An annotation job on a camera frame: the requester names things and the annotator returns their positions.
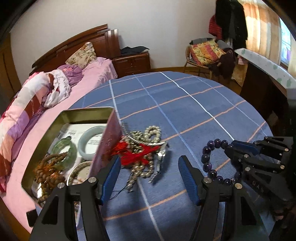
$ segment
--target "metal screw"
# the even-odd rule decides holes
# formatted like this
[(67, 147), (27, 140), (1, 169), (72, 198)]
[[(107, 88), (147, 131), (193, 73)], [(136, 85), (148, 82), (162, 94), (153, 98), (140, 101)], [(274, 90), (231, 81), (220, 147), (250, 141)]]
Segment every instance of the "metal screw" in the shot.
[(242, 184), (240, 183), (236, 183), (234, 186), (236, 189), (242, 189)]
[(63, 188), (64, 186), (65, 186), (64, 183), (59, 183), (59, 184), (57, 185), (57, 187), (60, 188), (60, 189)]
[(211, 183), (212, 180), (211, 180), (210, 178), (208, 178), (208, 177), (205, 177), (205, 178), (204, 178), (204, 182), (205, 182), (205, 183)]
[(89, 183), (94, 183), (96, 181), (96, 178), (95, 177), (90, 177), (89, 178)]

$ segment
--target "wooden headboard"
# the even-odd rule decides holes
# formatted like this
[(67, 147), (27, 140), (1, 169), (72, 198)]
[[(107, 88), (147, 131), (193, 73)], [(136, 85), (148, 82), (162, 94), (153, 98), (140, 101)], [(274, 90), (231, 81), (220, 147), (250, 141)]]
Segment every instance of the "wooden headboard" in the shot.
[(115, 58), (120, 56), (118, 29), (110, 30), (104, 24), (64, 41), (42, 55), (32, 65), (32, 72), (49, 72), (65, 64), (65, 61), (86, 42), (92, 42), (97, 57)]

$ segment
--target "hanging clothes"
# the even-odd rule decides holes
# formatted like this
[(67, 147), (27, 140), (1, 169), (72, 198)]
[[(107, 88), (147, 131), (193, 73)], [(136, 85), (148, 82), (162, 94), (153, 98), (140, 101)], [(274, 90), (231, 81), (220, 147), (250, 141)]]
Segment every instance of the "hanging clothes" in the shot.
[(222, 39), (222, 28), (216, 23), (216, 16), (212, 16), (209, 24), (209, 34), (216, 37), (216, 39)]
[(215, 17), (223, 39), (231, 38), (234, 50), (246, 48), (248, 30), (244, 8), (238, 0), (217, 0)]

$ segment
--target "open tin box lid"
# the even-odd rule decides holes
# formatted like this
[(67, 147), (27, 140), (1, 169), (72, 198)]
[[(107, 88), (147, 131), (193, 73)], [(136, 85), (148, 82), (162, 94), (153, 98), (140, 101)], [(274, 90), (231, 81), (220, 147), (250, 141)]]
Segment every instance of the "open tin box lid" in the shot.
[(64, 124), (107, 123), (96, 154), (90, 167), (89, 176), (96, 175), (109, 161), (111, 149), (120, 140), (122, 135), (121, 126), (113, 107), (94, 107), (62, 111), (51, 126), (48, 128), (39, 144), (37, 145), (24, 172), (21, 186), (25, 192), (37, 203), (37, 198), (32, 193), (31, 186), (35, 179), (34, 170), (39, 161), (47, 154), (52, 142), (59, 134)]

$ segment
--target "red tassel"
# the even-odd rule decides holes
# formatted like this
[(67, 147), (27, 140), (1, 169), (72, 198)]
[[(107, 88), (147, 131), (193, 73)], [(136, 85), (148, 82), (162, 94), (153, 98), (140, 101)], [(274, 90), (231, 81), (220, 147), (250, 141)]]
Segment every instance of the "red tassel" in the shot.
[(144, 156), (160, 148), (160, 146), (150, 147), (147, 145), (140, 144), (140, 146), (143, 148), (143, 151), (140, 153), (131, 153), (130, 151), (127, 150), (127, 146), (128, 144), (124, 141), (118, 142), (111, 152), (112, 156), (113, 155), (121, 156), (122, 165), (134, 164), (137, 161), (147, 165), (149, 161), (146, 158), (144, 158)]
[(149, 163), (149, 161), (143, 157), (160, 148), (160, 146), (150, 147), (150, 146), (146, 146), (143, 144), (140, 144), (140, 146), (143, 148), (143, 151), (140, 153), (129, 153), (129, 152), (123, 153), (121, 156), (121, 164), (128, 165), (128, 164), (133, 164), (133, 163), (139, 161), (139, 162), (142, 162), (143, 164), (146, 165)]

